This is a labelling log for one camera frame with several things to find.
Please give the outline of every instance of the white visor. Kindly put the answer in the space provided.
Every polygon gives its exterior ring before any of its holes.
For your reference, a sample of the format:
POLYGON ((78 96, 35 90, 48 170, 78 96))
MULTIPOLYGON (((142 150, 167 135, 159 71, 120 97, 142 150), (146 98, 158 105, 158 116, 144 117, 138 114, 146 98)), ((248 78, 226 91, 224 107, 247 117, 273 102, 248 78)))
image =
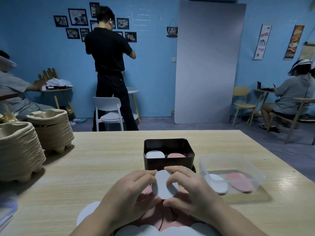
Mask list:
POLYGON ((298 62, 297 64, 292 66, 292 69, 289 71, 288 75, 292 76, 293 75, 293 69, 295 67, 297 67, 298 65, 303 65, 303 64, 312 64, 312 62, 311 62, 310 59, 303 59, 303 60, 301 60, 300 62, 298 62))
POLYGON ((11 61, 11 60, 9 60, 9 59, 7 59, 5 57, 0 56, 0 61, 2 63, 5 63, 10 68, 15 68, 16 67, 16 63, 14 63, 13 61, 11 61))

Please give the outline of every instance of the white coffee banner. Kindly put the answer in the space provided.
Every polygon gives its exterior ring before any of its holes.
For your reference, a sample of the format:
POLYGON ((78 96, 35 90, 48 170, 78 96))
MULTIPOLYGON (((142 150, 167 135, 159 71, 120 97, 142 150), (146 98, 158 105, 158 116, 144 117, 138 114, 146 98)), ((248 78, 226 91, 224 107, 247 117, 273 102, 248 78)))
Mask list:
POLYGON ((264 57, 271 27, 272 25, 262 25, 262 31, 260 32, 259 41, 258 41, 254 59, 262 60, 262 58, 264 57))

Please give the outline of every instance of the person wearing white visor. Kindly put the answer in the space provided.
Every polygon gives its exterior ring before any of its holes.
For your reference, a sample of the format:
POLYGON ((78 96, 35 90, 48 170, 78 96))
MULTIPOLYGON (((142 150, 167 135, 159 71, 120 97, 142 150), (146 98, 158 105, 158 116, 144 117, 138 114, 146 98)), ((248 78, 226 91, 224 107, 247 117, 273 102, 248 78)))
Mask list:
POLYGON ((15 67, 16 63, 10 60, 10 56, 6 52, 0 50, 0 96, 19 93, 19 97, 7 100, 10 104, 10 110, 14 113, 18 113, 17 118, 23 120, 26 115, 29 115, 32 112, 54 108, 30 102, 25 97, 26 91, 41 91, 45 82, 36 80, 31 84, 8 73, 9 70, 15 67))
MULTIPOLYGON (((293 76, 287 79, 284 83, 274 88, 275 95, 279 97, 275 103, 265 103, 261 107, 262 117, 265 124, 260 125, 262 129, 267 128, 267 124, 270 122, 270 113, 272 111, 295 116, 300 103, 294 100, 294 98, 313 98, 315 91, 315 79, 310 75, 311 61, 310 59, 299 60, 294 63, 288 75, 293 76)), ((302 115, 306 113, 308 106, 304 106, 302 115)), ((279 133, 281 125, 277 124, 276 127, 271 127, 270 130, 279 133)))

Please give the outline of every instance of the black box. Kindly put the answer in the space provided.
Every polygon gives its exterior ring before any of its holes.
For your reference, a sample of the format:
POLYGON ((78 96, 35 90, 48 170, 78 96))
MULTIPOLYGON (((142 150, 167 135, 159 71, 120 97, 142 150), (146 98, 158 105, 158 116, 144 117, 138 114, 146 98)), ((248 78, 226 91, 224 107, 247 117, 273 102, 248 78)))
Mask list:
POLYGON ((184 166, 196 172, 193 166, 195 153, 193 152, 187 139, 147 139, 144 141, 144 169, 145 170, 163 170, 168 166, 184 166), (147 159, 145 156, 149 151, 161 151, 165 158, 147 159), (171 153, 180 153, 185 158, 167 158, 171 153))

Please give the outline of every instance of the floor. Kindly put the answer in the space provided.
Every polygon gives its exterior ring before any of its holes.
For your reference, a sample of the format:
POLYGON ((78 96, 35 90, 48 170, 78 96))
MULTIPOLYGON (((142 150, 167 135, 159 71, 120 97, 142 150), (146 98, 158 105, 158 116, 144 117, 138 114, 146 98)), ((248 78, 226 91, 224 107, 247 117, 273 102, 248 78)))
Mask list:
MULTIPOLYGON (((231 124, 175 124, 171 117, 141 118, 138 126, 140 131, 152 130, 241 130, 243 133, 254 139, 256 142, 267 148, 277 157, 298 170, 307 178, 315 182, 315 146, 312 140, 315 133, 315 126, 299 126, 294 130, 290 143, 285 145, 288 128, 283 128, 282 133, 267 133, 258 127, 260 120, 255 120, 249 127, 244 117, 243 121, 238 120, 234 127, 231 124)), ((85 123, 73 125, 73 131, 91 131, 93 119, 89 118, 85 123)), ((119 131, 118 124, 110 124, 110 131, 119 131)))

